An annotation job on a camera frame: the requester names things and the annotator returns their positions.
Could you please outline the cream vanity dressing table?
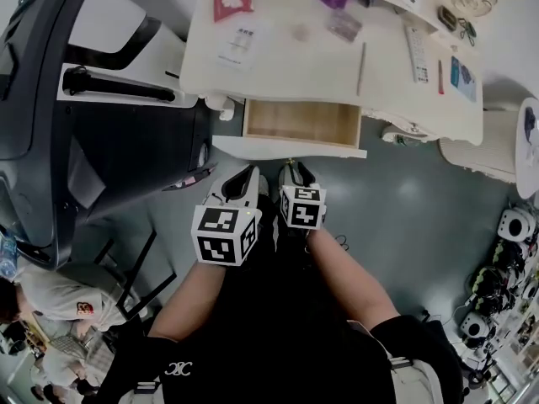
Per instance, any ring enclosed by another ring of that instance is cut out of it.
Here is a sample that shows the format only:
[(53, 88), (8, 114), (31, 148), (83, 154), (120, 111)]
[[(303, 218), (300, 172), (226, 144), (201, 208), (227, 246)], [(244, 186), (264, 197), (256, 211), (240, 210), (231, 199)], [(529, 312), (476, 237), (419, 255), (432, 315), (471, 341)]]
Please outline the cream vanity dressing table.
[[(351, 104), (410, 134), (474, 145), (483, 140), (482, 82), (477, 80), (476, 103), (451, 85), (453, 56), (480, 78), (475, 55), (442, 45), (415, 16), (384, 3), (364, 8), (351, 2), (347, 10), (362, 23), (362, 30), (348, 43), (326, 29), (331, 12), (319, 0), (253, 0), (253, 8), (252, 13), (215, 23), (213, 0), (197, 0), (179, 79), (186, 93)], [(247, 71), (216, 61), (222, 36), (242, 23), (259, 34), (256, 56)], [(414, 81), (406, 25), (424, 36), (427, 84)], [(363, 42), (367, 43), (366, 64), (358, 97)], [(438, 94), (438, 60), (443, 65), (444, 95)]]

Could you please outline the green scissors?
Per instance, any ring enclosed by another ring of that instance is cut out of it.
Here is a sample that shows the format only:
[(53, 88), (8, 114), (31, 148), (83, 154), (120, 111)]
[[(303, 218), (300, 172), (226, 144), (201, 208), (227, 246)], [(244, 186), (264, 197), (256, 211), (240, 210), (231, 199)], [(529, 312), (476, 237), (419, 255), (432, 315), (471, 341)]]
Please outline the green scissors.
[(470, 41), (474, 41), (477, 38), (477, 32), (472, 23), (465, 18), (458, 18), (457, 21), (461, 27), (461, 38), (463, 39), (464, 36), (467, 36)]

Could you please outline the white round side table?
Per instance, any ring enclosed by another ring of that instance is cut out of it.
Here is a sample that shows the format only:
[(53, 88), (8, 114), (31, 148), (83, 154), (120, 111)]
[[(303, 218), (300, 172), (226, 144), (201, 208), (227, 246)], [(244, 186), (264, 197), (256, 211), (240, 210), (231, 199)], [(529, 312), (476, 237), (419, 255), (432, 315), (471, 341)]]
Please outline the white round side table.
[(539, 100), (526, 98), (517, 110), (483, 113), (483, 141), (439, 140), (452, 165), (516, 186), (522, 199), (539, 195)]

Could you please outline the small black case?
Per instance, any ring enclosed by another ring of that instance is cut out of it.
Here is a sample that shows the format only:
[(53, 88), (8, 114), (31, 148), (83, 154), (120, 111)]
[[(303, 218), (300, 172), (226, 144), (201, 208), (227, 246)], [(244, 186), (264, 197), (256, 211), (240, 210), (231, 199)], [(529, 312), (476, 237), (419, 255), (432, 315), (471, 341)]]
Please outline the small black case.
[(440, 5), (437, 8), (437, 18), (450, 32), (456, 30), (457, 17), (445, 6)]

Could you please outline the white leaflet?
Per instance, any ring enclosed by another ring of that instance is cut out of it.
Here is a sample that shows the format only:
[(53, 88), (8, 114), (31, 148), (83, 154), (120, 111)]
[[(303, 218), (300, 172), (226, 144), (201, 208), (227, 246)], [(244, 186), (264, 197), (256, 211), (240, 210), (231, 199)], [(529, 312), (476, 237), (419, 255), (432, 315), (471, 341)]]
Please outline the white leaflet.
[(252, 25), (232, 26), (219, 42), (216, 61), (232, 69), (247, 71), (253, 65), (258, 39), (259, 34)]

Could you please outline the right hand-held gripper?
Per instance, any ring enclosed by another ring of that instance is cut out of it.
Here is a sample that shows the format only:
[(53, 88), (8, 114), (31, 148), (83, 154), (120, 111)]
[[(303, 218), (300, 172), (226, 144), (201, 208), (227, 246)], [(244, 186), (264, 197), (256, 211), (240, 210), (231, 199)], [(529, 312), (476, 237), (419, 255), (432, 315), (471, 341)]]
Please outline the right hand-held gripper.
[(319, 229), (326, 214), (327, 191), (311, 188), (316, 178), (302, 163), (297, 163), (302, 186), (296, 186), (295, 169), (286, 164), (279, 173), (280, 213), (290, 228)]

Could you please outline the large cream wooden drawer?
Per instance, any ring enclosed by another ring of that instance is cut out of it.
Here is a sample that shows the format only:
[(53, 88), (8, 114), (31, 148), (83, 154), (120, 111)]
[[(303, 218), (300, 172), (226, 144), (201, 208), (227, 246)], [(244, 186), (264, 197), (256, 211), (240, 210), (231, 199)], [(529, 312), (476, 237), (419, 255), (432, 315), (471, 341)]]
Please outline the large cream wooden drawer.
[(361, 109), (350, 104), (248, 99), (239, 136), (212, 145), (245, 161), (300, 157), (367, 158), (360, 148)]

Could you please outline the pile of black green gear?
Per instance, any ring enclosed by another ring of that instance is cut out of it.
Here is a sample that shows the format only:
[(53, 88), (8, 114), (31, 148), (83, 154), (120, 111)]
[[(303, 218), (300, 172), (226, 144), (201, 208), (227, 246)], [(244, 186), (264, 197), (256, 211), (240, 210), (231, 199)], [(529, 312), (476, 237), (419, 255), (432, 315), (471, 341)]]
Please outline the pile of black green gear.
[(515, 306), (516, 291), (525, 281), (527, 267), (537, 254), (537, 242), (510, 242), (499, 239), (487, 261), (471, 278), (472, 308), (491, 317)]

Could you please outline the large black wheeled machine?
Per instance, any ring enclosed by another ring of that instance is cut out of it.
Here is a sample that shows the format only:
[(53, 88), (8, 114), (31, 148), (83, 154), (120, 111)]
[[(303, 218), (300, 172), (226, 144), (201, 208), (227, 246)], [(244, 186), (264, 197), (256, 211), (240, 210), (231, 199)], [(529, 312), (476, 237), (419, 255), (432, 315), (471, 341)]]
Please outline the large black wheeled machine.
[(131, 0), (18, 0), (0, 34), (0, 230), (55, 270), (82, 223), (204, 169), (186, 44)]

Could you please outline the white remote control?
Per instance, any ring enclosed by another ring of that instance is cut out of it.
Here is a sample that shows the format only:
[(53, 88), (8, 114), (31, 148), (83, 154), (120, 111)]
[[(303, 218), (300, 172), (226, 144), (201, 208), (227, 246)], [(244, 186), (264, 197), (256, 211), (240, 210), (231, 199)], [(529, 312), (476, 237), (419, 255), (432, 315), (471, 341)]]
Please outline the white remote control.
[(414, 81), (416, 83), (427, 84), (430, 77), (425, 56), (424, 36), (412, 25), (406, 25), (404, 31), (408, 43)]

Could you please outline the person's black clothing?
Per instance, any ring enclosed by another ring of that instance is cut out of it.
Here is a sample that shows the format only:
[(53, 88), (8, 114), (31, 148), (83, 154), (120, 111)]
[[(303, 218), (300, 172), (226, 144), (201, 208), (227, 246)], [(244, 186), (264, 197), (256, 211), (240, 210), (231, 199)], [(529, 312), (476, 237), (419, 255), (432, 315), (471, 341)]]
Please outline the person's black clothing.
[(457, 356), (441, 330), (402, 315), (371, 330), (353, 321), (307, 247), (259, 191), (259, 239), (227, 270), (205, 324), (179, 342), (122, 338), (94, 404), (120, 404), (157, 380), (163, 404), (398, 404), (417, 362), (440, 382), (443, 404), (461, 404)]

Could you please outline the clear plastic packet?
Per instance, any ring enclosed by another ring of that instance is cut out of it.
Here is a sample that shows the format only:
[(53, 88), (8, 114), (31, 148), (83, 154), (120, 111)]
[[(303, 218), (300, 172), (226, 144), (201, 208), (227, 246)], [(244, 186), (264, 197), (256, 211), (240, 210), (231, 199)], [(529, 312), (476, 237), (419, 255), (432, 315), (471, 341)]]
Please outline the clear plastic packet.
[(341, 9), (334, 9), (329, 15), (326, 29), (340, 39), (353, 43), (362, 30), (362, 23)]

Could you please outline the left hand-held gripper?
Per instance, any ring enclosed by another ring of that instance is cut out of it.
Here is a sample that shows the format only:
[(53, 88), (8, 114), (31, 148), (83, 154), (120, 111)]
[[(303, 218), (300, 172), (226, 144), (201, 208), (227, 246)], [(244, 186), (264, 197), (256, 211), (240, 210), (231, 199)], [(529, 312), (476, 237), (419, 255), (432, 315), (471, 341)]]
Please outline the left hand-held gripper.
[(259, 196), (259, 168), (235, 167), (214, 181), (202, 205), (195, 207), (191, 236), (200, 263), (239, 267), (259, 238), (262, 211)]

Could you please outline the person's left forearm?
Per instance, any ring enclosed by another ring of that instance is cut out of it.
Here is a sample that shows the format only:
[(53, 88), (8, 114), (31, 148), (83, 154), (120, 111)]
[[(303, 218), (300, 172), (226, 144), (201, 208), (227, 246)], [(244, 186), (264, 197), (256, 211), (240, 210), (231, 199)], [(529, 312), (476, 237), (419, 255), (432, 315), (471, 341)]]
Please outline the person's left forearm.
[(179, 342), (202, 327), (213, 311), (226, 272), (222, 266), (196, 262), (160, 310), (148, 336)]

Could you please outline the pink packet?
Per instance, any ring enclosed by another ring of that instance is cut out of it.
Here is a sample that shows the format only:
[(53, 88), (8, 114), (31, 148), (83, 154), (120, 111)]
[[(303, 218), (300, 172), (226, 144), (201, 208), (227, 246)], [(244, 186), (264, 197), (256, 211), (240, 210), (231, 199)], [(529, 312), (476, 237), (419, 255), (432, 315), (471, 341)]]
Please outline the pink packet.
[(213, 20), (215, 23), (238, 13), (252, 13), (253, 0), (213, 0)]

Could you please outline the white round device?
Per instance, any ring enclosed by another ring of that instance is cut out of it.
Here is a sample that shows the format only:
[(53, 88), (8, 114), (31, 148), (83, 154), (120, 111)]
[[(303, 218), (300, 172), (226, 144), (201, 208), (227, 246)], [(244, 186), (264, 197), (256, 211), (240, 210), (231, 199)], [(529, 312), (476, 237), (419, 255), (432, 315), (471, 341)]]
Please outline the white round device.
[(487, 338), (496, 325), (489, 317), (470, 311), (461, 321), (459, 329), (468, 338)]
[(522, 208), (506, 209), (500, 217), (498, 236), (510, 242), (523, 242), (536, 229), (535, 217)]

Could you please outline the person's right forearm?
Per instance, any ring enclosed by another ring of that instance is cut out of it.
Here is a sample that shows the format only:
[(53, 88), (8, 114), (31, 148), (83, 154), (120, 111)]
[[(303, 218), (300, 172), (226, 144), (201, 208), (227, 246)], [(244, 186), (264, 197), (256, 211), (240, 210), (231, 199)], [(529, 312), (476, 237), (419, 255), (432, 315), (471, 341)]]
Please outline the person's right forearm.
[(399, 316), (382, 285), (325, 229), (311, 232), (307, 247), (334, 297), (351, 320), (371, 330)]

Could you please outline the blue booklet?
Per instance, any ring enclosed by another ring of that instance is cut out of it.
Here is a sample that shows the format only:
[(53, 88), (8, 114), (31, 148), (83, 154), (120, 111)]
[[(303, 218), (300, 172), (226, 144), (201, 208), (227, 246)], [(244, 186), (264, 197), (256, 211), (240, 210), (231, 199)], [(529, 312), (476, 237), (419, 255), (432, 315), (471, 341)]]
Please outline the blue booklet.
[(451, 58), (451, 85), (472, 103), (477, 102), (476, 78), (455, 56)]

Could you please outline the thin wooden stick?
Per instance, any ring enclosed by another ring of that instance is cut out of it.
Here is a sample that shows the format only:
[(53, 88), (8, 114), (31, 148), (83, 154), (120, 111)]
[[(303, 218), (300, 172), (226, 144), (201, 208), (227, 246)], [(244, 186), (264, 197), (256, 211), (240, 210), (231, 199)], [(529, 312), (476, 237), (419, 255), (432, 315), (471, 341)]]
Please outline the thin wooden stick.
[(358, 97), (361, 94), (362, 79), (363, 79), (363, 73), (364, 73), (365, 64), (366, 64), (366, 47), (367, 47), (367, 43), (363, 42), (361, 56), (360, 56), (359, 75), (358, 75), (357, 88), (356, 88), (356, 94)]

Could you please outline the clear water bottle blue label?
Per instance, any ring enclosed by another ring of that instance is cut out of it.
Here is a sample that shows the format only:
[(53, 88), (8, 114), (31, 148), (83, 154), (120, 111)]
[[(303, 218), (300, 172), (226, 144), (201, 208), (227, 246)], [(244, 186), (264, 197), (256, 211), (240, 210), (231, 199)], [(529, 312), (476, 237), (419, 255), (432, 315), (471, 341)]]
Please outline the clear water bottle blue label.
[(17, 241), (9, 230), (0, 231), (0, 276), (12, 280), (18, 272)]

